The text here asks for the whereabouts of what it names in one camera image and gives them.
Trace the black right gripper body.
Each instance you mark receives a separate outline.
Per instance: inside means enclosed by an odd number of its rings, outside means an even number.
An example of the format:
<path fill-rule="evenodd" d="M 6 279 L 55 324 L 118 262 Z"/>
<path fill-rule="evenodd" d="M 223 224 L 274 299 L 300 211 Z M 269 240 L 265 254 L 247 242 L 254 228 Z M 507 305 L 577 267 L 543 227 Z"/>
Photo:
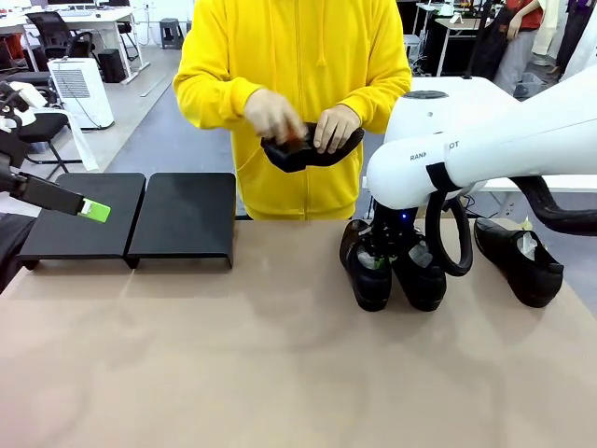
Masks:
<path fill-rule="evenodd" d="M 415 227 L 418 208 L 391 209 L 373 204 L 368 250 L 370 252 L 408 252 L 421 242 L 423 234 Z"/>

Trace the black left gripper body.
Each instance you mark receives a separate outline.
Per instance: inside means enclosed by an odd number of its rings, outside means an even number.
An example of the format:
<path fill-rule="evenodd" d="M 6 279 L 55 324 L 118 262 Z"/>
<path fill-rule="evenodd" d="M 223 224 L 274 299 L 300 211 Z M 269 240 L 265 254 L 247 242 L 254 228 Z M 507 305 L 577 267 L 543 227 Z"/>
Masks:
<path fill-rule="evenodd" d="M 11 170 L 10 157 L 1 154 L 0 160 L 0 191 L 10 195 L 20 195 L 22 189 L 22 177 Z"/>

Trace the person's left hand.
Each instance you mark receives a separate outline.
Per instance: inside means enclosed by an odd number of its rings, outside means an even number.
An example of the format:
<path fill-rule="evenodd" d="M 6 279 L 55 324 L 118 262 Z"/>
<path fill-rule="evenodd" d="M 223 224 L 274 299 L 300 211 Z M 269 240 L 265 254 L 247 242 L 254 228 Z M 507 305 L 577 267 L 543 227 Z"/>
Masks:
<path fill-rule="evenodd" d="M 335 105 L 325 110 L 317 122 L 313 145 L 318 153 L 333 154 L 345 145 L 361 125 L 361 119 L 347 105 Z"/>

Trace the person's right hand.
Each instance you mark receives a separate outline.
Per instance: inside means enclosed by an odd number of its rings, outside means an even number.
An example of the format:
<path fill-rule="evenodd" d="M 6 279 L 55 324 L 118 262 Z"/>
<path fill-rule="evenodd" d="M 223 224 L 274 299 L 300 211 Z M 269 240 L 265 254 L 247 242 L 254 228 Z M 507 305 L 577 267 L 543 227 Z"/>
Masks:
<path fill-rule="evenodd" d="M 307 133 L 295 108 L 282 95 L 267 89 L 259 89 L 249 96 L 243 116 L 258 136 L 274 139 L 278 144 L 302 139 Z"/>

